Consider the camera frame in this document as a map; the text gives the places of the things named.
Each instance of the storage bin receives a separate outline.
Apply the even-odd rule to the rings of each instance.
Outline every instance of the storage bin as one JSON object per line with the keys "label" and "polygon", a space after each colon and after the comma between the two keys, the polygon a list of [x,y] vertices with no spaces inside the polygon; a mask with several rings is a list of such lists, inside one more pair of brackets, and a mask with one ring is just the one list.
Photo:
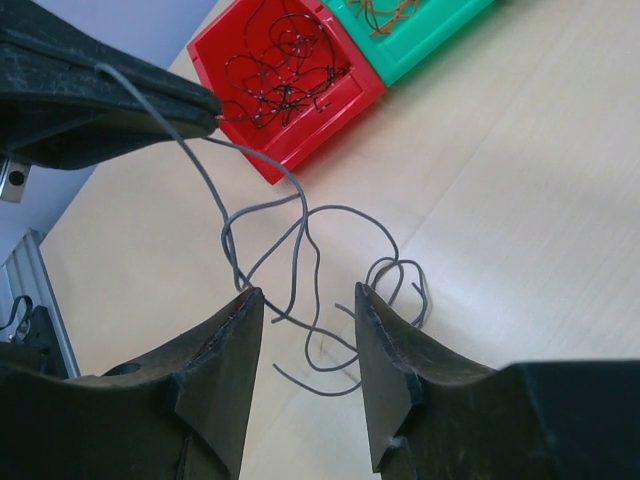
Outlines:
{"label": "storage bin", "polygon": [[[367,14],[363,5],[388,14]],[[492,0],[324,0],[385,85],[408,73]],[[399,18],[393,21],[395,13]],[[376,33],[391,25],[388,34]]]}
{"label": "storage bin", "polygon": [[[317,0],[236,0],[188,51],[202,84],[223,101],[220,129],[290,171],[385,91]],[[282,178],[246,156],[270,183]]]}

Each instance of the red bin edge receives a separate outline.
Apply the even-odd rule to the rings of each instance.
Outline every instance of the red bin edge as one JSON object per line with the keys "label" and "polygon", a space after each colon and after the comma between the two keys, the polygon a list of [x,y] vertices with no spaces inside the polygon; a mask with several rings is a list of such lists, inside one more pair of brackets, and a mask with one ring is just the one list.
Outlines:
{"label": "red bin edge", "polygon": [[[187,46],[187,51],[194,64],[198,77],[203,86],[215,92],[215,86],[210,81],[206,67],[198,50],[199,43],[216,29],[216,26],[224,18],[224,16],[235,8],[244,0],[235,0],[229,5],[212,23],[198,34]],[[342,27],[337,18],[331,11],[318,0],[298,0],[310,15],[315,16],[323,25],[325,30],[332,37],[332,40],[339,44],[343,53],[347,56],[351,65],[350,71],[340,78],[335,85],[327,91],[322,98],[330,98],[331,95],[338,93],[341,85],[355,82],[362,89],[360,94],[355,96],[339,113],[327,118],[320,128],[314,131],[308,131],[308,118],[301,114],[294,119],[289,125],[284,127],[282,132],[278,134],[271,142],[261,148],[254,148],[250,138],[242,135],[234,126],[234,122],[220,122],[220,130],[233,143],[253,148],[260,153],[273,158],[287,170],[292,171],[307,157],[309,157],[320,145],[328,140],[333,134],[347,125],[353,118],[364,111],[368,106],[373,104],[386,91],[386,87],[373,67],[369,64],[364,55],[360,52],[351,37]],[[285,148],[284,150],[278,146],[278,143],[286,143],[287,137],[304,138],[301,142],[293,142],[293,148]],[[260,174],[271,184],[277,183],[284,176],[278,169],[268,165],[264,161],[255,158],[252,155],[244,154],[245,157],[253,164]]]}

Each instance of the gray wire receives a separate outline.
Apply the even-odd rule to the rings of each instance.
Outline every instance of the gray wire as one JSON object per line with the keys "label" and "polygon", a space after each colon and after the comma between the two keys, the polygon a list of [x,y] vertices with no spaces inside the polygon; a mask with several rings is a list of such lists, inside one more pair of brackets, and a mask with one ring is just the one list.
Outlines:
{"label": "gray wire", "polygon": [[[369,284],[371,288],[375,290],[378,285],[378,282],[384,277],[384,275],[386,275],[392,269],[398,268],[399,270],[398,281],[396,282],[396,286],[388,301],[389,305],[393,305],[404,283],[405,272],[404,272],[403,266],[412,265],[413,267],[415,267],[418,272],[419,284],[416,285],[415,283],[412,283],[412,286],[420,295],[422,308],[420,313],[416,317],[416,319],[412,322],[412,324],[417,326],[418,328],[421,328],[424,325],[430,313],[430,308],[431,308],[431,299],[429,296],[429,290],[426,283],[424,271],[422,270],[422,268],[417,262],[413,260],[400,259],[400,251],[399,251],[398,245],[395,239],[393,238],[393,236],[391,235],[391,233],[389,232],[389,230],[382,223],[380,223],[378,220],[371,217],[370,215],[367,215],[366,213],[360,210],[357,210],[353,207],[349,207],[346,205],[323,205],[320,207],[316,207],[312,210],[309,210],[306,195],[298,179],[293,174],[291,174],[286,168],[280,165],[278,162],[276,162],[275,160],[272,160],[271,158],[267,157],[266,155],[260,152],[244,147],[242,145],[236,145],[236,144],[226,142],[224,140],[219,140],[216,138],[210,138],[210,137],[203,138],[203,140],[205,141],[208,141],[217,145],[221,145],[224,147],[228,147],[228,148],[233,148],[244,153],[251,154],[254,157],[260,159],[261,161],[266,162],[267,164],[273,166],[274,168],[282,172],[291,181],[292,185],[297,191],[296,194],[290,195],[283,199],[275,200],[272,202],[266,202],[258,205],[253,205],[247,208],[243,208],[233,213],[232,215],[229,215],[215,184],[211,180],[211,177],[207,173],[206,169],[203,167],[198,157],[191,150],[189,145],[187,145],[184,139],[178,134],[178,132],[171,126],[171,124],[147,100],[147,98],[122,73],[120,73],[117,69],[115,69],[111,65],[108,65],[105,63],[99,63],[95,66],[95,70],[96,72],[102,72],[111,76],[124,89],[126,89],[131,94],[131,96],[135,98],[140,103],[140,105],[149,113],[149,115],[158,123],[158,125],[160,125],[163,128],[163,130],[165,130],[167,134],[178,143],[178,145],[180,145],[180,147],[184,150],[184,152],[187,154],[187,156],[195,166],[199,175],[203,178],[222,216],[223,226],[220,233],[220,240],[221,240],[224,255],[232,269],[234,286],[238,291],[242,291],[246,288],[253,286],[251,283],[251,278],[260,269],[261,265],[286,241],[287,238],[291,236],[291,234],[293,234],[293,232],[297,231],[293,250],[292,250],[292,256],[291,256],[291,290],[290,290],[289,303],[284,310],[280,309],[279,307],[271,303],[266,298],[265,298],[265,304],[277,315],[277,317],[272,320],[272,323],[278,323],[282,320],[286,320],[297,327],[307,330],[307,337],[305,339],[305,345],[304,345],[304,353],[305,353],[306,361],[312,369],[318,372],[335,372],[348,367],[349,365],[355,363],[358,359],[358,356],[355,355],[350,360],[340,365],[335,365],[330,367],[320,367],[316,365],[313,359],[311,358],[310,344],[311,344],[311,338],[314,334],[320,334],[328,338],[331,338],[337,341],[338,343],[340,343],[342,346],[344,346],[348,350],[357,353],[357,349],[353,345],[349,344],[342,337],[340,337],[339,335],[331,331],[318,327],[320,311],[321,311],[321,301],[320,301],[320,291],[319,291],[321,252],[320,252],[320,248],[318,247],[316,242],[313,240],[313,237],[311,236],[311,232],[309,229],[309,219],[312,215],[315,215],[317,213],[320,213],[323,211],[344,211],[351,214],[355,214],[363,218],[364,220],[371,222],[386,236],[386,238],[388,239],[393,249],[393,256],[383,257],[376,260],[373,263],[373,265],[370,267],[369,271],[367,272],[365,283]],[[245,274],[239,265],[239,260],[238,260],[236,247],[235,247],[235,240],[233,236],[233,228],[232,228],[233,224],[237,220],[239,220],[240,218],[246,215],[250,215],[252,213],[256,213],[256,212],[270,209],[270,208],[277,208],[281,205],[287,204],[294,200],[300,200],[300,205],[302,209],[300,218],[296,220],[296,222],[294,222],[294,224],[267,250],[267,252],[258,259],[258,261],[254,264],[254,266],[249,269],[249,272]],[[296,319],[291,315],[291,312],[293,311],[293,308],[295,306],[296,299],[297,299],[298,261],[300,257],[300,249],[302,246],[302,241],[304,238],[306,238],[309,241],[316,256],[315,264],[314,264],[314,272],[313,272],[315,310],[314,310],[314,317],[311,324],[307,324],[299,319]],[[376,268],[380,264],[385,262],[387,262],[386,265],[381,267],[376,272],[375,276],[373,276],[373,279],[372,279],[373,272],[376,271]],[[354,313],[351,310],[349,310],[347,307],[344,307],[339,304],[336,304],[335,306],[338,310],[355,318]],[[361,382],[358,382],[353,387],[343,391],[323,392],[313,387],[310,387],[309,385],[295,379],[294,377],[286,373],[278,365],[274,364],[273,367],[276,369],[276,371],[278,371],[278,373],[280,373],[283,377],[285,377],[289,381],[295,383],[301,388],[304,388],[305,390],[308,390],[309,392],[312,392],[312,393],[315,393],[316,395],[321,395],[324,397],[339,397],[339,396],[347,395],[349,393],[356,391],[361,385]]]}

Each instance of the black plastic part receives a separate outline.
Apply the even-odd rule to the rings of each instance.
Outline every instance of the black plastic part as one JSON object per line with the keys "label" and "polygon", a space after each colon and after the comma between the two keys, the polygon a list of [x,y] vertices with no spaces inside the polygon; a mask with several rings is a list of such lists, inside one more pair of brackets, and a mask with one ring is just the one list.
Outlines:
{"label": "black plastic part", "polygon": [[640,362],[493,371],[356,287],[373,470],[384,480],[640,478]]}
{"label": "black plastic part", "polygon": [[23,343],[37,349],[44,356],[44,365],[40,373],[61,379],[69,378],[60,344],[46,307],[38,306],[33,309],[29,318],[29,332],[24,337]]}
{"label": "black plastic part", "polygon": [[108,376],[61,381],[0,363],[7,478],[237,479],[263,308],[260,290],[243,292]]}
{"label": "black plastic part", "polygon": [[23,343],[0,342],[0,364],[6,363],[43,373],[46,362],[46,356],[37,348]]}
{"label": "black plastic part", "polygon": [[220,101],[209,90],[85,35],[32,1],[0,0],[0,153],[77,169],[169,140],[119,84],[120,70],[184,138],[210,135]]}

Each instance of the wooden table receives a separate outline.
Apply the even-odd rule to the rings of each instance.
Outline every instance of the wooden table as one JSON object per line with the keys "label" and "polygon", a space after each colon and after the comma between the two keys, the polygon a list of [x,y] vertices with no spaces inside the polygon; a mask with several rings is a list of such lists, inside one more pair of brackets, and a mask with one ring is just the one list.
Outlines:
{"label": "wooden table", "polygon": [[[445,345],[494,367],[640,353],[639,16],[635,0],[497,1],[300,170],[313,205],[366,210],[424,266],[435,302],[426,331]],[[197,78],[184,52],[172,71]],[[292,191],[237,152],[191,143],[232,210]],[[298,211],[239,222],[243,264]],[[235,295],[220,226],[175,145],[97,169],[42,245],[84,373],[156,347]],[[389,247],[343,214],[312,228],[323,325],[352,336],[332,304],[351,305],[354,282]],[[304,253],[296,313],[308,318]],[[257,278],[280,303],[288,268],[283,251]],[[417,299],[403,298],[408,317]],[[303,336],[265,324],[243,478],[371,478],[361,395],[318,398],[271,367],[328,390],[352,385],[310,373]],[[348,355],[320,339],[314,352],[327,363]]]}

